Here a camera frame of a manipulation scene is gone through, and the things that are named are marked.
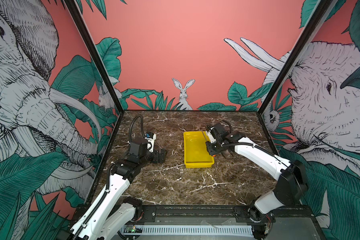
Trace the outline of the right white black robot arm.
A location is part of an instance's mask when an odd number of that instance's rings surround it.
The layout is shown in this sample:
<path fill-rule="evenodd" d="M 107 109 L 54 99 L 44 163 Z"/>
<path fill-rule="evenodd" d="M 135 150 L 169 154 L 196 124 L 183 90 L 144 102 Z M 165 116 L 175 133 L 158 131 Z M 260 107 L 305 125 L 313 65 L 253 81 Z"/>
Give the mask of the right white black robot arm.
<path fill-rule="evenodd" d="M 211 156 L 225 151 L 234 152 L 261 167 L 277 181 L 273 190 L 256 198 L 248 206 L 247 212 L 253 222 L 261 222 L 280 207 L 300 204 L 300 199 L 309 188 L 306 169 L 301 162 L 275 155 L 241 132 L 226 131 L 221 123 L 209 127 L 202 134 Z"/>

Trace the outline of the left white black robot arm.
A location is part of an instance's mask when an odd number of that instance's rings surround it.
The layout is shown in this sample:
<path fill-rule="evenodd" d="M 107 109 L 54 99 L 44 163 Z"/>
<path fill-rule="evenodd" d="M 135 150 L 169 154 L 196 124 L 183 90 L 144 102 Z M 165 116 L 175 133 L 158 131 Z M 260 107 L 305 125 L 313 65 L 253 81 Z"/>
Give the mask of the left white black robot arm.
<path fill-rule="evenodd" d="M 155 149 L 155 140 L 129 142 L 123 157 L 112 163 L 106 185 L 83 216 L 68 231 L 60 231 L 58 240 L 109 240 L 128 222 L 139 221 L 144 213 L 142 201 L 128 197 L 113 211 L 122 194 L 148 163 L 162 164 L 168 151 Z"/>

